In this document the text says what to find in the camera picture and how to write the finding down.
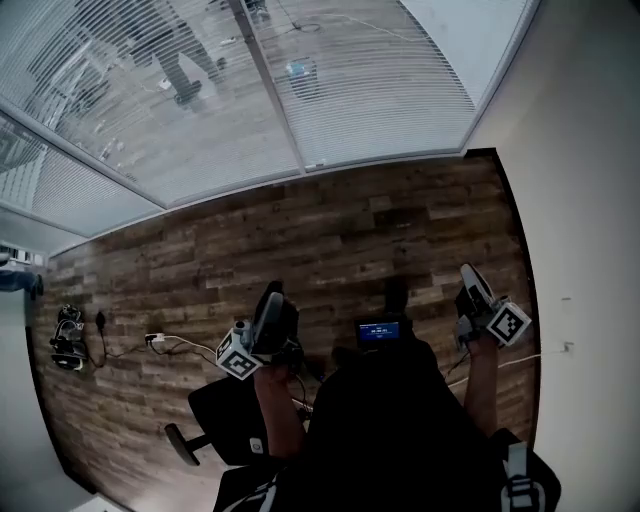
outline black pants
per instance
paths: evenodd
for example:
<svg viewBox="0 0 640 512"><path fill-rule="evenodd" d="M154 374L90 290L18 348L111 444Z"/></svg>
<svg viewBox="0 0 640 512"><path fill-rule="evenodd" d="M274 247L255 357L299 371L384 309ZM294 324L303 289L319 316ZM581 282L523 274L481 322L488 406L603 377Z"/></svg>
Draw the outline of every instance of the black pants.
<svg viewBox="0 0 640 512"><path fill-rule="evenodd" d="M322 384L273 510L494 511L502 472L429 345L409 339Z"/></svg>
<svg viewBox="0 0 640 512"><path fill-rule="evenodd" d="M207 74L209 80L217 83L220 79L218 66L186 23L181 24L177 30L163 34L150 46L151 52L158 58L171 85L175 87L176 92L182 98L188 97L192 88L189 77L180 67L179 55L181 53L200 67Z"/></svg>

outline person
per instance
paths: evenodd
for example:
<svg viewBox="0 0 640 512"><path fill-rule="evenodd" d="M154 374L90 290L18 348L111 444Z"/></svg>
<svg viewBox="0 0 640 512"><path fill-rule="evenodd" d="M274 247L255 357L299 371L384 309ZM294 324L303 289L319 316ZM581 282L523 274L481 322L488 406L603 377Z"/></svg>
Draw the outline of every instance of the person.
<svg viewBox="0 0 640 512"><path fill-rule="evenodd" d="M179 105L190 102L202 88L199 81L191 82L180 67L180 53L207 73L209 80L215 84L222 81L225 60L213 61L168 0L77 0L76 7L78 23L93 37L115 45L119 55L130 50L138 66L150 65L155 55L176 90ZM127 46L129 39L134 41L131 49Z"/></svg>
<svg viewBox="0 0 640 512"><path fill-rule="evenodd" d="M489 442L498 349L488 335L468 349L464 405L414 335L346 359L320 387L308 433L288 368L260 368L269 454L284 466L271 510L500 510L504 470Z"/></svg>
<svg viewBox="0 0 640 512"><path fill-rule="evenodd" d="M0 253L0 267L9 261L8 253ZM42 276L27 271L0 270L0 291L15 292L24 290L31 296L31 300L36 299L36 295L44 293Z"/></svg>

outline black cable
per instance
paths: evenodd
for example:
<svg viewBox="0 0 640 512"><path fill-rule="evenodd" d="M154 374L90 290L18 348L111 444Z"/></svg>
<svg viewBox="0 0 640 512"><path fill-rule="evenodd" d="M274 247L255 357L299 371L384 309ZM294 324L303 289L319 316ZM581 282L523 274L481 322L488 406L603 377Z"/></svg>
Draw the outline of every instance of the black cable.
<svg viewBox="0 0 640 512"><path fill-rule="evenodd" d="M286 30L285 32L283 32L282 34L276 34L274 36L271 37L265 37L264 39L260 39L260 42L264 43L265 41L269 41L271 39L275 39L276 37L280 37L283 36L285 34L288 34L289 32L293 32L294 30L297 30L298 32L303 32L305 34L312 34L313 32L319 32L320 30L322 30L322 25L320 25L319 23L299 23L298 20L294 21L291 18L291 15L289 14L289 11L287 11L284 8L284 5L282 5L282 2L280 0L277 0L278 5L280 6L280 9L282 9L282 11L285 13L285 15L287 16L287 18L289 18L289 23L291 23L291 26L293 28L290 28L289 30Z"/></svg>
<svg viewBox="0 0 640 512"><path fill-rule="evenodd" d="M451 368L449 368L449 371L444 376L445 381L449 378L449 375L451 375L451 372L463 363L463 361L467 358L468 355L469 355L469 351L465 352L464 355L460 359L458 359L458 362L454 364Z"/></svg>
<svg viewBox="0 0 640 512"><path fill-rule="evenodd" d="M284 5L282 5L282 2L280 0L278 0L278 5L280 6L280 9L282 9L284 13L287 15L287 18L289 18L289 22L291 23L291 26L296 30L300 30L300 25L296 24L296 22L291 19L291 16L289 16L289 13L284 8Z"/></svg>
<svg viewBox="0 0 640 512"><path fill-rule="evenodd" d="M196 351L196 350L182 350L180 352L174 352L174 350L176 348L178 348L180 345L184 345L184 341L181 341L180 343L176 343L173 347L165 350L164 352L159 352L156 350L156 348L153 346L153 343L150 343L149 346L151 347L151 350L153 350L157 355L159 356L179 356L180 354L195 354L197 356L200 356L202 359L204 359L207 363L213 365L213 366L217 366L213 361L211 361L211 359L209 359L208 357L206 357L205 355L201 354L200 352Z"/></svg>

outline black device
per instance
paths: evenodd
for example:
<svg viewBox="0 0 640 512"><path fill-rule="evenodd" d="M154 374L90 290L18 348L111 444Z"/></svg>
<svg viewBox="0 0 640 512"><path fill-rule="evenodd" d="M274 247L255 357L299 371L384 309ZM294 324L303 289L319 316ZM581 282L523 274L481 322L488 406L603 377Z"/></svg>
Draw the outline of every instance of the black device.
<svg viewBox="0 0 640 512"><path fill-rule="evenodd" d="M82 339L84 323L81 311L71 304L65 304L58 312L58 325L49 344L54 354L51 359L60 368L80 371L88 360L87 346Z"/></svg>
<svg viewBox="0 0 640 512"><path fill-rule="evenodd" d="M386 314L354 321L358 348L378 350L413 336L413 323L405 315Z"/></svg>

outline digital display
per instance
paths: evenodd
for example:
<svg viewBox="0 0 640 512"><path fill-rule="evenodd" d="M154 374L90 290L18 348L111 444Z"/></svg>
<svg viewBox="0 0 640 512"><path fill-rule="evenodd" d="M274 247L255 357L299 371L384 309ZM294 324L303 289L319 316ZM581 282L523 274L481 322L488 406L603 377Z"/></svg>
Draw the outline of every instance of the digital display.
<svg viewBox="0 0 640 512"><path fill-rule="evenodd" d="M362 341L397 340L398 338L400 338L398 322L360 325L360 340Z"/></svg>

